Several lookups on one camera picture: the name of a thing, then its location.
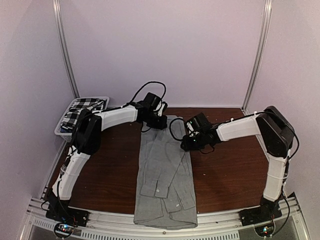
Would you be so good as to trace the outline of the grey long sleeve shirt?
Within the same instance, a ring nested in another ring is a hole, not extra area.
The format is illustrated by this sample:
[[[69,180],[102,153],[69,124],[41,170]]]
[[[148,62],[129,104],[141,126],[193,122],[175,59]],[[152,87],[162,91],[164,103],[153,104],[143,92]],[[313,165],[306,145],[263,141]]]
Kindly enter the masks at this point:
[[[165,230],[198,226],[191,156],[181,149],[181,117],[170,115],[167,128],[141,134],[133,222]]]

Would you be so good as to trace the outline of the white plastic basket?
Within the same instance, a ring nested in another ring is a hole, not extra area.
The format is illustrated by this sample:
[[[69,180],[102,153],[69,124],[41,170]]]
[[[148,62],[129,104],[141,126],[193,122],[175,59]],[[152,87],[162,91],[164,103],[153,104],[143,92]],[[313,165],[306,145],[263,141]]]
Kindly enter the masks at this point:
[[[72,140],[72,132],[82,110],[96,113],[108,107],[110,98],[108,96],[91,96],[75,98],[68,105],[62,117],[54,129],[54,134],[62,137],[66,142]]]

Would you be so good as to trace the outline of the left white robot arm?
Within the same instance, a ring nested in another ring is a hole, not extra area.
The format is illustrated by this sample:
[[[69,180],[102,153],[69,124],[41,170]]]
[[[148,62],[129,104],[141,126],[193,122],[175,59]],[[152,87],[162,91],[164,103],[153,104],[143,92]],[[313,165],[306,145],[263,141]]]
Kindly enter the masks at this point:
[[[72,133],[71,146],[57,180],[49,189],[49,202],[69,201],[75,183],[86,162],[101,146],[101,135],[106,129],[124,123],[145,123],[147,127],[163,130],[167,127],[164,111],[168,104],[149,92],[138,102],[130,101],[123,106],[92,112],[84,109]]]

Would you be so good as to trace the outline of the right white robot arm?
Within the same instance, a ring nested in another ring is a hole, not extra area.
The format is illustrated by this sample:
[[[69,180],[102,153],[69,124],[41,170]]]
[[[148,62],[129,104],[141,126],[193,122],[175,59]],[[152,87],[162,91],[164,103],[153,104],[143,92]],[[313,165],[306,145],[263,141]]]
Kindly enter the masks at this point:
[[[288,177],[293,142],[298,141],[295,129],[273,105],[225,122],[209,122],[203,113],[189,119],[185,124],[188,131],[181,139],[180,147],[188,151],[200,151],[207,145],[249,136],[261,136],[268,160],[268,171],[262,199],[266,202],[256,210],[259,220],[268,220],[275,212],[275,203],[282,194]]]

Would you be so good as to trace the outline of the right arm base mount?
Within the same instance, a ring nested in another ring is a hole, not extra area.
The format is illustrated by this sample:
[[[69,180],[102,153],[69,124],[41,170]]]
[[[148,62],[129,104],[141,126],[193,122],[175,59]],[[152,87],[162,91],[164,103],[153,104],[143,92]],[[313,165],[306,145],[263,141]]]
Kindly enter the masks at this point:
[[[243,209],[239,212],[242,226],[254,225],[255,233],[262,238],[269,238],[275,232],[276,218],[282,216],[281,210],[269,210],[262,206]]]

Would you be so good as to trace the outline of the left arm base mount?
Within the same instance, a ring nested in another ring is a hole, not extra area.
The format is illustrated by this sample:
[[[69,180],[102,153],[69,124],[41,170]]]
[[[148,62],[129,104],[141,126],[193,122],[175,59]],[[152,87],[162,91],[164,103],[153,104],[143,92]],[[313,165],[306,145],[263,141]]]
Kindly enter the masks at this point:
[[[60,239],[71,237],[79,230],[79,227],[86,227],[89,219],[89,212],[75,208],[68,208],[66,213],[64,210],[55,212],[49,208],[45,217],[56,221],[53,227],[53,233]]]

